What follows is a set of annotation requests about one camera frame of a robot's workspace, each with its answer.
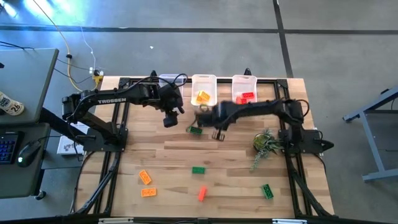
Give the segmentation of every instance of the plastic container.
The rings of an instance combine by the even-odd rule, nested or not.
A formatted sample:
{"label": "plastic container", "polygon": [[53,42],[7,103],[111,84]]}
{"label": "plastic container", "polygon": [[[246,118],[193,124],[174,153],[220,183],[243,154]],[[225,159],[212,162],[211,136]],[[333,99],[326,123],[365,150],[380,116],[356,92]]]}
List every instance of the plastic container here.
{"label": "plastic container", "polygon": [[[161,75],[159,75],[159,77],[164,78],[168,82],[172,83],[174,81],[175,77],[177,77],[177,75],[179,75],[179,74],[161,74]],[[185,79],[186,79],[186,76],[181,75],[176,79],[175,84],[181,85]],[[167,83],[165,81],[159,80],[160,87],[165,86],[166,84]],[[180,86],[179,88],[180,88],[181,95],[183,96],[183,86]]]}
{"label": "plastic container", "polygon": [[242,93],[254,93],[254,98],[247,99],[247,103],[257,102],[257,77],[252,75],[234,75],[232,77],[232,101],[236,103],[236,97],[242,97]]}
{"label": "plastic container", "polygon": [[204,91],[210,95],[207,106],[214,106],[217,104],[217,77],[215,75],[202,75],[196,74],[192,76],[192,94],[191,104],[193,106],[200,106],[201,103],[197,102],[199,91]]}

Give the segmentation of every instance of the wooden tabletop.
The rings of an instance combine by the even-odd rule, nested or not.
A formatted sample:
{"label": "wooden tabletop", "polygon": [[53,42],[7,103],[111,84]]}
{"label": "wooden tabletop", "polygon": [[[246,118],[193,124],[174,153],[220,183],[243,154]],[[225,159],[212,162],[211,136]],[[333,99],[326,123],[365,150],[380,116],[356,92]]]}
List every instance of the wooden tabletop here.
{"label": "wooden tabletop", "polygon": [[[104,77],[101,89],[117,87],[119,78]],[[303,79],[287,80],[291,98],[308,100]],[[258,84],[257,97],[258,101],[273,100],[273,86]],[[271,154],[254,172],[249,171],[256,154],[253,137],[265,128],[276,134],[278,118],[273,115],[239,118],[224,132],[224,142],[218,142],[211,139],[213,128],[205,128],[201,136],[185,132],[194,119],[190,83],[183,87],[183,99],[185,114],[178,116],[178,125],[172,128],[163,127],[164,114],[160,111],[150,106],[130,106],[129,136],[119,166],[112,217],[293,218],[284,156]],[[218,84],[218,101],[221,100],[231,100],[231,84]],[[113,107],[97,106],[95,115],[110,121]],[[313,128],[311,112],[305,117],[304,128]],[[98,185],[103,157],[102,152],[93,154],[83,169],[78,208]],[[303,163],[309,189],[333,213],[322,163],[305,154]],[[206,167],[206,173],[192,174],[192,166]],[[152,178],[149,185],[144,185],[138,176],[143,169]],[[273,199],[263,196],[260,186],[264,184],[271,187]],[[201,186],[208,189],[203,202],[197,199]],[[153,187],[157,189],[155,197],[141,197],[141,189]],[[300,190],[298,197],[300,208],[305,211]]]}

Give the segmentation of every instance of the blue backlit keyboard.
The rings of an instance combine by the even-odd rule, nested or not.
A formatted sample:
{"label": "blue backlit keyboard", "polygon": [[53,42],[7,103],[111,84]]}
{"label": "blue backlit keyboard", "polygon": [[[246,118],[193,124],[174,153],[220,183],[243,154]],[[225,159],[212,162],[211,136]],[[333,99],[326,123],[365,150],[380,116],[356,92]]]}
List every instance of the blue backlit keyboard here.
{"label": "blue backlit keyboard", "polygon": [[14,163],[22,137],[20,131],[0,134],[0,165]]}

